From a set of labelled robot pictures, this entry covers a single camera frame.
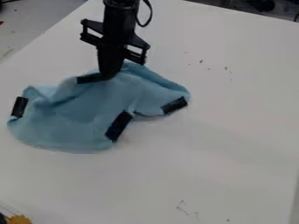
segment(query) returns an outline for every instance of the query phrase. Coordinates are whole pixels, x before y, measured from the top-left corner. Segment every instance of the cable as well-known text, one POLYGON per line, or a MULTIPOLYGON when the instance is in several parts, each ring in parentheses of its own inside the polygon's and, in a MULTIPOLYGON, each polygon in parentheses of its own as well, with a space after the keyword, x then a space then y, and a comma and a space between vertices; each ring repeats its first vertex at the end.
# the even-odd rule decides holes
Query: cable
POLYGON ((297 19, 299 18, 299 12, 295 15, 295 17, 294 17, 294 22, 297 22, 297 19))
POLYGON ((141 26, 141 27, 145 27, 145 26, 149 25, 151 19, 153 18, 153 8, 151 7, 150 1, 149 1, 149 0, 143 0, 143 1, 144 1, 144 3, 149 7, 150 15, 149 15, 149 19, 148 19, 148 21, 146 21, 144 24, 141 24, 140 21, 139 21, 138 15, 135 14, 135 16, 136 16, 136 22, 137 22, 138 25, 141 26))
POLYGON ((17 2, 17 1, 21 1, 21 0, 6 0, 6 1, 2 1, 2 3, 7 4, 7 3, 12 3, 12 2, 17 2))

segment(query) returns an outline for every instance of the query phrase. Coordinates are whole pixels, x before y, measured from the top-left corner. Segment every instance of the white table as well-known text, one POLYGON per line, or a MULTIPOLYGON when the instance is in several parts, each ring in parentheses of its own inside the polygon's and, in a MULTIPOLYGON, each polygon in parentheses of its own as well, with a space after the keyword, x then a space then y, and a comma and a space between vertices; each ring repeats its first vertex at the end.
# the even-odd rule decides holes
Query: white table
POLYGON ((0 67, 0 200, 40 224, 287 223, 299 161, 298 24, 152 3, 152 24, 138 30, 152 44, 148 66, 188 87, 190 106, 132 123, 94 155, 10 135, 23 88, 96 67, 95 49, 79 41, 82 18, 102 19, 101 0, 90 0, 0 67))

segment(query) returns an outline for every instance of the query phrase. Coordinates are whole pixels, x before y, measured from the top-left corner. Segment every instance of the white surface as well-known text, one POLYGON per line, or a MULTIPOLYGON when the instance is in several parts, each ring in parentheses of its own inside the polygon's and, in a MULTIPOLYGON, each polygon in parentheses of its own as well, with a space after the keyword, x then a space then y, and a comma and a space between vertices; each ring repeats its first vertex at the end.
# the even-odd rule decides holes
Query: white surface
POLYGON ((153 45, 148 65, 188 87, 190 106, 132 123, 95 155, 10 136, 21 89, 96 67, 95 49, 79 41, 80 20, 101 19, 90 0, 0 67, 0 200, 40 224, 287 223, 299 161, 298 25, 152 2, 154 20, 138 31, 153 45))
POLYGON ((20 0, 0 12, 0 63, 28 45, 86 0, 20 0))

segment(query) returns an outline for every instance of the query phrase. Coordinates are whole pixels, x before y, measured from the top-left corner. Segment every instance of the blue towel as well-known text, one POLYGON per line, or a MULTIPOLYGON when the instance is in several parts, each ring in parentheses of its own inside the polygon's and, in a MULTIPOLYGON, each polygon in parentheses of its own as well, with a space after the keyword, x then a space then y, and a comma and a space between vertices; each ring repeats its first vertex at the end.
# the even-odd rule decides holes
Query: blue towel
POLYGON ((34 147, 91 153, 111 147, 135 117, 167 115, 189 98, 186 88, 126 62, 112 80, 78 84, 72 77, 58 86, 28 87, 20 98, 24 109, 12 114, 8 127, 34 147))

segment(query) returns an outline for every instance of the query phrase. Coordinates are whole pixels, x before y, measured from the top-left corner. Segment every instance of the floor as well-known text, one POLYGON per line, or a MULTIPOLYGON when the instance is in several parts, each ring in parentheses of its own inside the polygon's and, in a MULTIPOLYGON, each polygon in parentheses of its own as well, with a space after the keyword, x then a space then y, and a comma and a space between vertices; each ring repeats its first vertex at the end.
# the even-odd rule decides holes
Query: floor
POLYGON ((0 12, 0 64, 86 0, 20 0, 0 12))
POLYGON ((293 21, 296 14, 299 12, 299 1, 296 0, 274 0, 275 8, 268 12, 260 12, 253 6, 247 3, 247 0, 185 0, 199 4, 210 4, 218 7, 225 7, 229 9, 250 12, 272 18, 280 18, 288 21, 293 21))

